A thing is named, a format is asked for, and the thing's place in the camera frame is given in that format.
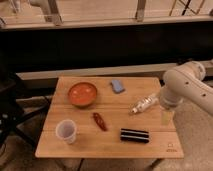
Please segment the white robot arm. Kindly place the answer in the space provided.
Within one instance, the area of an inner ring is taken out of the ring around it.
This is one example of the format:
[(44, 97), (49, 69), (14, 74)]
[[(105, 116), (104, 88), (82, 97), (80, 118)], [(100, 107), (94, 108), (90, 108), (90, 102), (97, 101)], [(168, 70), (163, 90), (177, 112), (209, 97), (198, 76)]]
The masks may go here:
[(167, 70), (158, 94), (159, 104), (166, 110), (174, 110), (187, 99), (213, 117), (213, 88), (203, 83), (205, 76), (205, 67), (197, 61)]

